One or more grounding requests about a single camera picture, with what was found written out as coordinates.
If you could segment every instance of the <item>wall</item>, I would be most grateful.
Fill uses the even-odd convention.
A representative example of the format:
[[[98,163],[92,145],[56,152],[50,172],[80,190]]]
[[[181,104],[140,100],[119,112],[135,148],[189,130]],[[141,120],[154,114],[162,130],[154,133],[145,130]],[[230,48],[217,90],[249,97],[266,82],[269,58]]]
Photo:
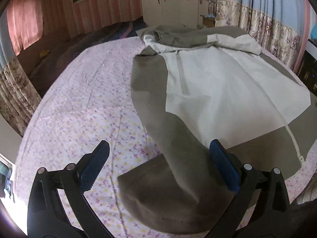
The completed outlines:
[[[41,0],[43,11],[43,36],[65,28],[66,18],[62,0]]]
[[[141,0],[62,0],[69,34],[75,37],[142,15]]]
[[[0,154],[15,164],[21,144],[21,136],[0,115]]]

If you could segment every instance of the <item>gray garment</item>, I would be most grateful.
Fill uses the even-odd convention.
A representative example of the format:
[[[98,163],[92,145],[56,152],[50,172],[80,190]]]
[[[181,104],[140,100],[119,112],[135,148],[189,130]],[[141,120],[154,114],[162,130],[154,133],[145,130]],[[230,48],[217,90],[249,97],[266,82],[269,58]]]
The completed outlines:
[[[207,42],[203,36],[225,34],[236,38],[246,33],[238,27],[194,30],[164,27],[141,30],[160,35],[157,40],[173,46],[192,47]],[[282,74],[294,78],[283,66],[267,56],[264,60]],[[119,176],[122,202],[133,217],[155,230],[174,234],[193,234],[210,230],[232,201],[234,194],[224,184],[205,148],[176,115],[165,111],[167,68],[165,60],[147,47],[134,58],[131,96],[134,107],[162,155]],[[312,106],[289,125],[302,155],[317,138],[316,98]],[[304,126],[310,124],[310,133]],[[285,127],[228,149],[242,163],[270,171],[274,167],[289,178],[301,167],[293,141]]]

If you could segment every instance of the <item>bed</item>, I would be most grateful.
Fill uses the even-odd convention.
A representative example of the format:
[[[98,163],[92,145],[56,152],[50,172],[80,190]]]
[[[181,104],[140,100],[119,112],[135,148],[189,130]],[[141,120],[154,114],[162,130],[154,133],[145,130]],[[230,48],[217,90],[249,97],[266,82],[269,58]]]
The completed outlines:
[[[93,188],[85,193],[97,216],[116,237],[176,237],[154,231],[131,217],[123,207],[118,189],[119,175],[161,153],[144,129],[131,100],[132,60],[144,48],[138,37],[87,48],[47,91],[27,127],[16,161],[14,193],[25,207],[38,168],[62,169],[92,152],[101,140],[107,140],[111,147],[109,160]],[[264,53],[277,60],[269,52],[264,50]],[[291,202],[312,178],[316,163],[317,141],[302,168],[286,180]],[[65,194],[60,192],[60,196],[71,223],[80,227]],[[251,212],[252,209],[240,226],[248,222]]]
[[[65,42],[60,42],[39,62],[29,79],[41,97],[45,95],[58,76],[86,48],[108,41],[136,36],[136,31],[145,28],[143,17],[116,23],[89,34],[80,34]]]

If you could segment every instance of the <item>white wardrobe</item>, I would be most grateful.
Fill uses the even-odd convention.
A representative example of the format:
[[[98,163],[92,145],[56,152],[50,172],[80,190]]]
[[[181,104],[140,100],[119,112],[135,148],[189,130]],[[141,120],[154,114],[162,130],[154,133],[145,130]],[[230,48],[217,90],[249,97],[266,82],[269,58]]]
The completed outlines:
[[[148,26],[173,25],[196,28],[201,15],[208,14],[206,0],[142,0],[143,18]]]

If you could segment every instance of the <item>yellow object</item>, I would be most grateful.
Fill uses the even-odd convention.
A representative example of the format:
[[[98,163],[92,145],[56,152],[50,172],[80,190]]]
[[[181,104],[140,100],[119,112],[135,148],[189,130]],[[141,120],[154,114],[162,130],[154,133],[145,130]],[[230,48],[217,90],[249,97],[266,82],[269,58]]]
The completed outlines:
[[[43,50],[40,53],[40,58],[43,59],[45,56],[47,56],[50,53],[49,50]]]

